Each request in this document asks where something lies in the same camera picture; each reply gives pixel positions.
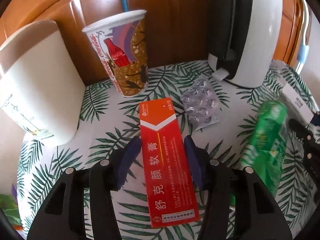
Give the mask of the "green soda can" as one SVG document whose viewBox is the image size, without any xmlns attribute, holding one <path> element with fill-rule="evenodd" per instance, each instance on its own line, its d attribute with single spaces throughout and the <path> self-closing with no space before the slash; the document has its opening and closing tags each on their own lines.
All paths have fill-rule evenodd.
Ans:
<svg viewBox="0 0 320 240">
<path fill-rule="evenodd" d="M 236 165 L 237 170 L 249 166 L 276 196 L 287 143 L 287 107 L 276 100 L 263 102 L 255 118 L 248 144 Z"/>
</svg>

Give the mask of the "red ointment box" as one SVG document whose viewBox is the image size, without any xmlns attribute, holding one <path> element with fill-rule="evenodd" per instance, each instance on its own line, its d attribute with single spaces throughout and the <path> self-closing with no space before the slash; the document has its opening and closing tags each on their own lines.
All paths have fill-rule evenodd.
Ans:
<svg viewBox="0 0 320 240">
<path fill-rule="evenodd" d="M 152 228 L 200 218 L 183 140 L 171 98 L 139 104 L 140 136 Z"/>
</svg>

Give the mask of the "silver pill blister pack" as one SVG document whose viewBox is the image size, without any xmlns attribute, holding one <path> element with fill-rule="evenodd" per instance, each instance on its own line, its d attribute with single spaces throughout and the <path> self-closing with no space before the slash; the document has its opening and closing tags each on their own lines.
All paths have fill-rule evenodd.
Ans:
<svg viewBox="0 0 320 240">
<path fill-rule="evenodd" d="M 195 131 L 220 122 L 220 100 L 205 75 L 201 74 L 181 95 L 181 102 Z"/>
</svg>

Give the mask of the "beige desktop trash bin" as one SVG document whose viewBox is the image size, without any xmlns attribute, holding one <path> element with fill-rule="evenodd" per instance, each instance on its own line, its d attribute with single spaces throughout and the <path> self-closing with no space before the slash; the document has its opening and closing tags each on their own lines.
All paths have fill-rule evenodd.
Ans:
<svg viewBox="0 0 320 240">
<path fill-rule="evenodd" d="M 1 108 L 45 145 L 74 137 L 84 93 L 56 22 L 25 25 L 1 45 Z"/>
</svg>

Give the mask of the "palm leaf tablecloth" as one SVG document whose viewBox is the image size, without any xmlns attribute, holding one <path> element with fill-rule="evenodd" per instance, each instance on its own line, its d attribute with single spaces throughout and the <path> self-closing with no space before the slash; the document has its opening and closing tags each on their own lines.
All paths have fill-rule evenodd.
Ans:
<svg viewBox="0 0 320 240">
<path fill-rule="evenodd" d="M 26 136 L 18 209 L 29 239 L 238 239 L 258 218 L 294 236 L 314 212 L 315 184 L 289 128 L 295 106 L 319 109 L 301 77 L 272 62 L 263 84 L 216 81 L 208 63 L 152 68 L 126 98 L 86 88 L 76 133 L 51 146 Z"/>
</svg>

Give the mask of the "white black electric kettle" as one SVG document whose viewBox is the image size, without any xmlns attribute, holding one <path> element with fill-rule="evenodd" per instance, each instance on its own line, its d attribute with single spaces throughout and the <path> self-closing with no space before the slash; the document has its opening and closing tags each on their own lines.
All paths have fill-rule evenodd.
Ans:
<svg viewBox="0 0 320 240">
<path fill-rule="evenodd" d="M 263 84 L 276 49 L 283 0 L 212 0 L 208 64 L 213 78 Z"/>
</svg>

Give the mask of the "cola paper cup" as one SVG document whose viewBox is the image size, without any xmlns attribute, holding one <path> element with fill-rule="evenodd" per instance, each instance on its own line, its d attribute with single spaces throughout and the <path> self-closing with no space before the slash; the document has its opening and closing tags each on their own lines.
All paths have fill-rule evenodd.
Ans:
<svg viewBox="0 0 320 240">
<path fill-rule="evenodd" d="M 122 12 L 82 29 L 120 95 L 133 97 L 148 86 L 146 10 Z"/>
</svg>

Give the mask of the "wooden wardrobe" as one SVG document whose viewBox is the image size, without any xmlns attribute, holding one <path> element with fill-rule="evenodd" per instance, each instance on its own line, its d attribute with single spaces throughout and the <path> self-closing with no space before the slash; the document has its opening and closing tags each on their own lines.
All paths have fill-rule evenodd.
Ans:
<svg viewBox="0 0 320 240">
<path fill-rule="evenodd" d="M 210 0 L 127 0 L 131 10 L 145 9 L 148 66 L 207 58 Z M 86 85 L 107 79 L 82 29 L 123 12 L 121 0 L 1 0 L 1 41 L 20 27 L 54 20 Z"/>
</svg>

